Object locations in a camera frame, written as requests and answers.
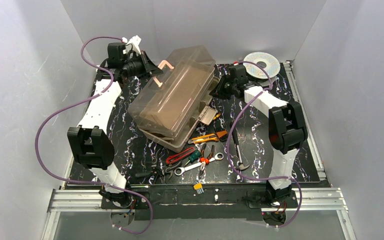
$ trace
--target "plastic toolbox lid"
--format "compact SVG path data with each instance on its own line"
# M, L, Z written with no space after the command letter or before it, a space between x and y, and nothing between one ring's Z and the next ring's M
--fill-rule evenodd
M162 85L150 79L127 111L140 129L176 137L199 107L215 60L200 45L174 50L167 61L174 69L164 67L164 73L156 77Z

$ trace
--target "black marble table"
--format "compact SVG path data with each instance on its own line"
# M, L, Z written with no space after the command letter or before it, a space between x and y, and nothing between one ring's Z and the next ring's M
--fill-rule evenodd
M218 64L215 66L214 75L221 77L227 73L228 64ZM281 64L280 73L273 83L271 94L284 100L292 101L294 99L291 85L287 74ZM161 145L147 139L136 127L131 116L127 113L127 108L133 102L140 90L147 82L140 82L137 78L133 79L122 89L122 95L116 107L113 109L109 118L107 134L115 148L114 162L122 174L126 176L130 184L149 184L148 180L135 178L135 173L148 172L151 165L157 164L160 167L165 166L165 160L174 152L164 148L161 154L156 157L156 152L163 148ZM229 122L238 115L245 103L235 99L220 100L213 99L210 104L221 113L220 121L229 130ZM220 124L213 121L210 125L198 124L192 137L214 133L215 125ZM251 164L251 167L242 173L254 178L266 178L271 172L273 163L273 150L268 136L269 120L264 114L256 108L250 107L246 110L243 117L236 126L240 148L242 151L242 160L245 165ZM233 162L236 164L236 152L231 143L230 151ZM206 155L210 152L211 146L215 145L216 153L222 152L225 159L210 163L205 168L205 175L201 178L204 184L229 184L229 183L248 183L252 182L242 179L236 175L226 159L226 142L208 142ZM174 175L170 180L168 176L164 179L165 184L192 184L198 179L199 169L187 171L183 176ZM309 145L304 142L295 158L292 176L299 182L319 182L319 176ZM96 181L97 178L80 164L74 163L70 172L70 179ZM162 184L163 179L157 179L155 184Z

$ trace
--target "combination wrench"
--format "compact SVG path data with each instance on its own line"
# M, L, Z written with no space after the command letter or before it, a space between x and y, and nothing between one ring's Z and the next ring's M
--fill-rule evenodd
M209 162L214 162L214 161L219 161L219 160L222 160L225 156L223 155L223 153L217 153L214 157L210 158L209 159ZM197 162L195 164L192 164L192 165L189 165L187 167L178 167L174 170L174 174L176 176L180 176L182 174L184 174L186 171L189 171L191 169L195 169L195 168L198 168L199 166L201 166L201 162Z

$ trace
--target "toolbox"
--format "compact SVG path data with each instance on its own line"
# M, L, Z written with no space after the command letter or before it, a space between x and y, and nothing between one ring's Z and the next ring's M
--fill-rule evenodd
M148 139L179 153L197 124L208 125L216 115L209 104L219 79L202 45L176 49L166 61L174 69L166 66L158 81L150 79L127 111Z

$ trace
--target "gray wall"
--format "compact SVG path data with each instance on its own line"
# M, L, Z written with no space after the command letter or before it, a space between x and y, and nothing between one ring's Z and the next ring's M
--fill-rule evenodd
M384 1L328 0L294 73L358 239L384 239Z
M83 63L82 41L59 1L0 1L0 240L37 240L44 229L53 180L39 166L34 138L51 112L88 96L94 70ZM67 129L84 108L45 127L40 151L64 175Z
M219 63L264 51L295 57L326 0L61 0L83 41L97 35L130 38L160 61L177 48L205 45ZM100 45L88 48L96 62Z

